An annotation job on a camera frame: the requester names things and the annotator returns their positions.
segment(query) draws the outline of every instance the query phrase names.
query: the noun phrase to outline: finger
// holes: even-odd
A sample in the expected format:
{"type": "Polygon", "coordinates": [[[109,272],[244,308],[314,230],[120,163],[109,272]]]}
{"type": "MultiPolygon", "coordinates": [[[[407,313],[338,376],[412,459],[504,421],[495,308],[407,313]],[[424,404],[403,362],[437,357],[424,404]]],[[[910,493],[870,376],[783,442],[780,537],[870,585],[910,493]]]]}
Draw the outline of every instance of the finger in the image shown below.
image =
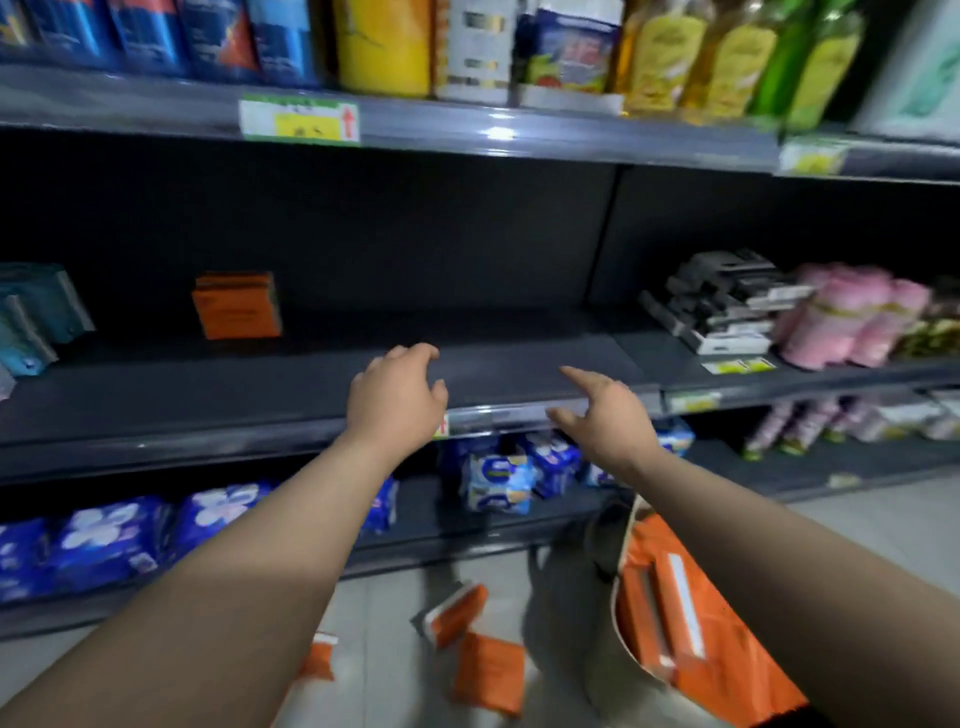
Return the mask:
{"type": "Polygon", "coordinates": [[[561,367],[560,371],[567,379],[580,387],[588,397],[598,394],[603,387],[613,381],[608,376],[603,376],[597,372],[587,372],[576,367],[561,367]]]}
{"type": "Polygon", "coordinates": [[[446,409],[446,403],[450,399],[449,392],[446,391],[446,382],[442,379],[437,379],[433,383],[433,388],[430,390],[430,394],[433,395],[433,399],[439,402],[446,409]]]}
{"type": "Polygon", "coordinates": [[[422,341],[419,344],[412,346],[410,351],[408,351],[408,354],[422,361],[424,366],[426,366],[433,359],[440,358],[440,350],[437,349],[437,347],[433,346],[433,344],[426,344],[422,341]]]}
{"type": "Polygon", "coordinates": [[[576,440],[576,431],[583,418],[577,417],[566,407],[550,407],[546,411],[546,416],[554,425],[576,440]]]}

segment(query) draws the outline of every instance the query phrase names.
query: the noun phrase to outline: green bottle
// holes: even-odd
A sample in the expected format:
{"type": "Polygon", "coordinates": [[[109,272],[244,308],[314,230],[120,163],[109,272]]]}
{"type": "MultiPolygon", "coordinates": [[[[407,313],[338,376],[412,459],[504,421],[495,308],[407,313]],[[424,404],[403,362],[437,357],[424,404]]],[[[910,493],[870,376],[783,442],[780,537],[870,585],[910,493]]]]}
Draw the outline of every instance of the green bottle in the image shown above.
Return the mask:
{"type": "Polygon", "coordinates": [[[779,123],[793,99],[813,43],[813,0],[780,0],[774,13],[781,18],[782,30],[756,87],[750,114],[779,123]]]}
{"type": "Polygon", "coordinates": [[[863,15],[852,8],[854,1],[824,3],[813,27],[813,48],[786,113],[787,130],[814,129],[850,70],[864,29],[863,15]]]}

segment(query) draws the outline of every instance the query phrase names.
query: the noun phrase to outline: dark shelf back panel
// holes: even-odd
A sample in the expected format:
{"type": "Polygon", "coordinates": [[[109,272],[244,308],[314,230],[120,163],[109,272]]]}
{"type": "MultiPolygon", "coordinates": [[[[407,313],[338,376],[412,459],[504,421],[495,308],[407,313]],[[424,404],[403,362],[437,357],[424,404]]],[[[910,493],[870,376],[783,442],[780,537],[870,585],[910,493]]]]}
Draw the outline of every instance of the dark shelf back panel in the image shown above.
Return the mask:
{"type": "Polygon", "coordinates": [[[749,247],[790,269],[842,260],[928,281],[960,272],[944,229],[960,190],[668,167],[619,177],[588,301],[620,305],[694,253],[749,247]]]}
{"type": "Polygon", "coordinates": [[[4,132],[3,257],[63,263],[104,331],[195,328],[193,278],[271,270],[281,306],[579,304],[614,166],[4,132]],[[54,173],[44,159],[55,159],[54,173]]]}

